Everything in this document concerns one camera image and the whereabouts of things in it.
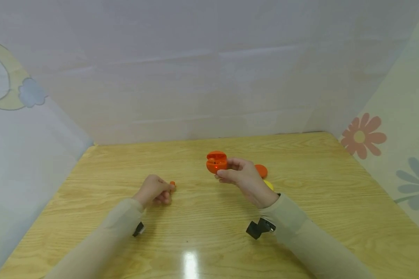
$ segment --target beige sleeve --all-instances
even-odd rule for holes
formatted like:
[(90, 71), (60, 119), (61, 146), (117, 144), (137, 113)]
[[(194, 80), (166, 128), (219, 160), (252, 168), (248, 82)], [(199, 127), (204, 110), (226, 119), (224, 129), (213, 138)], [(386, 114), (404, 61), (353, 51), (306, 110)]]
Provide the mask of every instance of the beige sleeve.
[(141, 221), (142, 205), (122, 200), (103, 223), (72, 249), (45, 279), (96, 279), (118, 247), (130, 239)]
[(278, 242), (289, 248), (318, 279), (370, 279), (367, 267), (313, 223), (286, 195), (260, 209), (262, 218), (276, 226)]

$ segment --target green stem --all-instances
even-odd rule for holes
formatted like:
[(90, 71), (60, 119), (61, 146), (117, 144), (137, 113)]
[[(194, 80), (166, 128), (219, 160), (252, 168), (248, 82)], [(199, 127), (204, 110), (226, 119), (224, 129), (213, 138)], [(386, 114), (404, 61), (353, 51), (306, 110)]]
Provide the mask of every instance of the green stem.
[(408, 197), (403, 197), (403, 198), (400, 198), (400, 199), (394, 200), (394, 202), (395, 202), (395, 203), (401, 203), (401, 202), (404, 202), (404, 201), (406, 201), (406, 200), (409, 200), (409, 199), (411, 199), (412, 197), (415, 197), (415, 196), (417, 196), (417, 195), (408, 196)]

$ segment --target fabric backdrop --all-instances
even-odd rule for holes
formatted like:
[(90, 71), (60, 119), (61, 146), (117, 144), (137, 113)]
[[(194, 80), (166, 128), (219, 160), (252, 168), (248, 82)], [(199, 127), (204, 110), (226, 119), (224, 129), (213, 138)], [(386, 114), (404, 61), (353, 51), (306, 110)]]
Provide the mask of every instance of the fabric backdrop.
[(0, 0), (0, 43), (98, 144), (339, 136), (419, 0)]
[(91, 144), (0, 45), (0, 267)]
[(419, 226), (419, 24), (339, 140)]

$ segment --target small orange object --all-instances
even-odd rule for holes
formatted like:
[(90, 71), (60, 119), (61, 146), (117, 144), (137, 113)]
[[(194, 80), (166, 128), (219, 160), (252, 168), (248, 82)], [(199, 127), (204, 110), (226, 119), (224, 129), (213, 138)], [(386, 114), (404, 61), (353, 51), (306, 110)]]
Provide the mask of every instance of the small orange object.
[(214, 151), (206, 156), (206, 168), (210, 173), (216, 174), (218, 170), (226, 170), (228, 168), (227, 155), (223, 152)]
[(172, 185), (175, 186), (175, 189), (174, 190), (169, 191), (169, 193), (172, 194), (172, 193), (174, 193), (177, 190), (177, 186), (175, 185), (175, 181), (171, 181), (171, 182), (169, 182), (169, 184), (172, 184)]
[(262, 178), (265, 178), (267, 176), (268, 170), (266, 167), (264, 167), (263, 165), (255, 165), (255, 167)]

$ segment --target table surface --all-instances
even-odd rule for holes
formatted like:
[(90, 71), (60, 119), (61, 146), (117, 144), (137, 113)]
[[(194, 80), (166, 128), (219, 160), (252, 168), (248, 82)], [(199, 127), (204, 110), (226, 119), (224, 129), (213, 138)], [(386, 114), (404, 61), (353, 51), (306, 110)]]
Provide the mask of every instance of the table surface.
[(0, 271), (39, 279), (144, 178), (177, 183), (170, 206), (149, 208), (144, 234), (112, 259), (106, 279), (312, 278), (267, 233), (245, 229), (259, 214), (239, 190), (206, 170), (222, 150), (268, 168), (322, 229), (365, 262), (376, 278), (419, 278), (419, 229), (329, 133), (93, 146), (48, 203)]

